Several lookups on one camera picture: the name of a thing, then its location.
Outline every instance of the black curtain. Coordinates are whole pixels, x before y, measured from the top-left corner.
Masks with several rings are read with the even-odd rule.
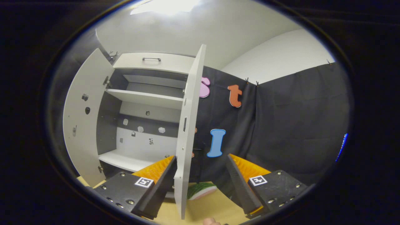
[[[227,196],[234,192],[229,173],[225,167],[227,155],[245,158],[250,147],[254,129],[256,109],[256,87],[238,77],[222,71],[204,67],[203,77],[210,80],[210,95],[199,99],[196,121],[197,133],[194,137],[194,148],[203,148],[203,163],[201,181],[212,181]],[[241,107],[233,107],[230,102],[228,86],[237,84],[242,91],[239,101]],[[226,134],[222,141],[222,155],[215,158],[207,157],[210,151],[212,129],[224,129]]]
[[[348,77],[337,63],[257,87],[256,117],[246,159],[284,170],[310,185],[335,162],[352,111]]]

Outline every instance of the cabinet door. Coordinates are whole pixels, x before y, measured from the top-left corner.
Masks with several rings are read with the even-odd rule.
[[[113,72],[112,65],[96,49],[76,73],[64,105],[63,130],[68,154],[76,170],[92,187],[105,179],[99,170],[96,126],[106,88],[103,82]]]
[[[206,45],[202,44],[189,70],[180,114],[176,157],[178,168],[174,177],[174,195],[181,219],[185,219],[190,163],[192,161],[201,77],[203,74]]]

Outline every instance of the green object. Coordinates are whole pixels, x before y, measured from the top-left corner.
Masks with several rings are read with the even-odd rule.
[[[217,189],[217,186],[211,183],[198,183],[188,188],[188,199],[194,200],[201,195],[212,193]]]

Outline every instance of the white wall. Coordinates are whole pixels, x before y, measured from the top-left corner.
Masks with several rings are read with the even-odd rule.
[[[222,71],[259,84],[335,60],[304,29],[278,35],[233,60]]]

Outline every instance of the blue letter i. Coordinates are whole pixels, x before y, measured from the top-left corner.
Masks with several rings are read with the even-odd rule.
[[[221,146],[222,146],[222,138],[226,134],[225,130],[222,129],[212,129],[210,131],[212,135],[211,149],[210,152],[207,153],[208,157],[218,157],[222,155]]]

